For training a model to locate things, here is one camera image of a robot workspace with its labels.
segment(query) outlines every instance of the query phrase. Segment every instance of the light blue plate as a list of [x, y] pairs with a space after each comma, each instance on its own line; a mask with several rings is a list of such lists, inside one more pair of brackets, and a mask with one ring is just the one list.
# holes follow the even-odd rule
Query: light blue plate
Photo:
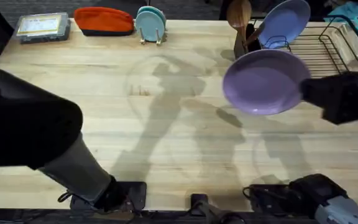
[[153, 12], [145, 11], [139, 13], [136, 17], [135, 26], [138, 32], [142, 28], [144, 39], [150, 42], [157, 41], [156, 29], [160, 38], [162, 38], [165, 32], [163, 20]]
[[165, 17], [164, 13], [160, 9], [157, 9], [156, 7], [153, 6], [143, 6], [139, 8], [137, 14], [139, 15], [139, 13], [146, 12], [146, 11], [156, 13], [164, 21], [164, 25], [167, 23], [167, 18]]
[[310, 6], [306, 1], [287, 0], [267, 14], [259, 41], [269, 49], [286, 46], [302, 33], [309, 19]]

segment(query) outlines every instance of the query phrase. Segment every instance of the wooden spoon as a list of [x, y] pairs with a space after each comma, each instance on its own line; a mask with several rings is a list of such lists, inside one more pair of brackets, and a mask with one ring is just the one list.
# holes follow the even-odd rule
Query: wooden spoon
[[230, 26], [240, 33], [245, 43], [247, 24], [252, 14], [251, 4], [248, 0], [233, 0], [226, 14]]
[[258, 39], [259, 35], [264, 31], [265, 24], [262, 23], [257, 30], [255, 30], [247, 39], [245, 46], [248, 46], [249, 44], [253, 43], [256, 39]]

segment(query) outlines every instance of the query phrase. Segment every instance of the wooden table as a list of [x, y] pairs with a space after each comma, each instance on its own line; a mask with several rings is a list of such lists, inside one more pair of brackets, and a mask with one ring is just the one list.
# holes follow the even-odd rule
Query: wooden table
[[[307, 103], [275, 116], [240, 113], [221, 86], [235, 31], [224, 21], [167, 28], [157, 47], [138, 35], [85, 37], [73, 24], [65, 42], [11, 40], [0, 68], [79, 104], [94, 157], [118, 180], [146, 181], [146, 209], [184, 210], [192, 193], [206, 193], [221, 208], [250, 210], [243, 186], [314, 173], [358, 203], [358, 122], [332, 125]], [[313, 75], [332, 75], [319, 72], [326, 66], [311, 65]], [[68, 208], [57, 202], [64, 191], [27, 167], [0, 168], [0, 208]]]

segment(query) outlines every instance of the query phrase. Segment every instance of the purple plate in dish rack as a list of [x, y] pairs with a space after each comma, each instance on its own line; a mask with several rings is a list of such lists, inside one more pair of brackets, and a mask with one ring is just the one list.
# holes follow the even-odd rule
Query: purple plate in dish rack
[[304, 0], [287, 0], [274, 7], [263, 23], [260, 43], [268, 49], [284, 47], [295, 40], [310, 20], [310, 6]]
[[299, 84], [310, 77], [308, 67], [297, 56], [282, 50], [257, 50], [229, 67], [223, 92], [243, 112], [277, 114], [300, 103]]

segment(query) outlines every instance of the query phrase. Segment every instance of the dish rack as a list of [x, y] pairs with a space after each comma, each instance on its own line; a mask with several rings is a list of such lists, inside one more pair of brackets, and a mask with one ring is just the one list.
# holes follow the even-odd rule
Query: dish rack
[[[280, 36], [279, 38], [282, 38], [282, 40], [279, 41], [283, 42], [284, 45], [278, 49], [286, 50], [301, 58], [310, 69], [312, 77], [326, 77], [350, 71], [358, 72], [358, 55], [356, 54], [358, 45], [354, 44], [355, 40], [350, 41], [349, 37], [340, 29], [340, 26], [343, 26], [347, 22], [356, 34], [356, 42], [358, 44], [358, 31], [356, 27], [345, 16], [324, 16], [313, 18], [313, 20], [322, 21], [327, 18], [331, 22], [309, 22], [304, 31], [290, 43], [287, 42], [284, 36]], [[341, 18], [346, 22], [335, 22], [337, 18]], [[264, 17], [251, 18], [246, 30], [247, 37], [262, 23], [263, 19]], [[234, 54], [238, 58], [247, 52], [266, 48], [268, 46], [265, 46], [264, 43], [260, 43], [258, 40], [250, 44], [246, 49], [243, 47], [242, 38], [238, 34], [234, 45]], [[352, 65], [348, 63], [348, 60], [344, 59], [349, 57], [354, 59], [355, 63]]]

